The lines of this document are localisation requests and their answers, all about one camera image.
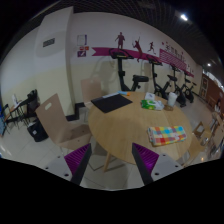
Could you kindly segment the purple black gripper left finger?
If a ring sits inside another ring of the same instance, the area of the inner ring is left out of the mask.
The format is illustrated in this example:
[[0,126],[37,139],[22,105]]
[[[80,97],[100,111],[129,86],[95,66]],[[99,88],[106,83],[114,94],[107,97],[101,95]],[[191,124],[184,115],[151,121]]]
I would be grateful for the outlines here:
[[64,159],[72,173],[71,182],[79,185],[92,154],[91,144],[88,143],[67,154]]

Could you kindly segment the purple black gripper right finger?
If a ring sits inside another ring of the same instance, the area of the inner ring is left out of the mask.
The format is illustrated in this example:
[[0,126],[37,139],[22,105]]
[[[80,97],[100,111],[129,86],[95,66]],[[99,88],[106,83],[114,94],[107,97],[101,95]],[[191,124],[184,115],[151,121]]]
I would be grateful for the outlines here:
[[132,154],[143,183],[145,185],[152,183],[153,179],[151,177],[151,173],[159,158],[159,155],[137,143],[132,144]]

